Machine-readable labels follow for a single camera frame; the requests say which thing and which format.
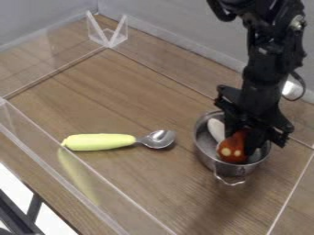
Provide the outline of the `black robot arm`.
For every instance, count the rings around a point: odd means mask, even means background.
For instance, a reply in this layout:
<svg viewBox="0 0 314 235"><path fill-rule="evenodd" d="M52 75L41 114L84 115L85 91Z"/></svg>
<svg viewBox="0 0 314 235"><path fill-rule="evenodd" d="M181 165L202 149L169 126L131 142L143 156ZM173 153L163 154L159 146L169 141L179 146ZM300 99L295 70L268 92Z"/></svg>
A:
<svg viewBox="0 0 314 235"><path fill-rule="evenodd" d="M299 74L306 52L306 10L302 0L206 0L216 18L239 18L247 29L247 65L239 89L216 88L215 105L224 114L224 133L247 130L244 153L271 141L286 145L294 125L282 115L279 99L284 83Z"/></svg>

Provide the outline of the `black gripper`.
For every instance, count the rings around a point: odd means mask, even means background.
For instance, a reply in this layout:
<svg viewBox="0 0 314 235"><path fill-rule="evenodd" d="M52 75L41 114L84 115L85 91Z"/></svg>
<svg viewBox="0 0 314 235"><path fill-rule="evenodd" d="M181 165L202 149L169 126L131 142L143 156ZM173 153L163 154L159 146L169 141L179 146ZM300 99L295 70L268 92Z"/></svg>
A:
<svg viewBox="0 0 314 235"><path fill-rule="evenodd" d="M294 125L279 109L276 96L255 87L238 89L223 84L216 92L215 106L224 115L224 137L247 131L246 155L250 156L266 141L283 148Z"/></svg>

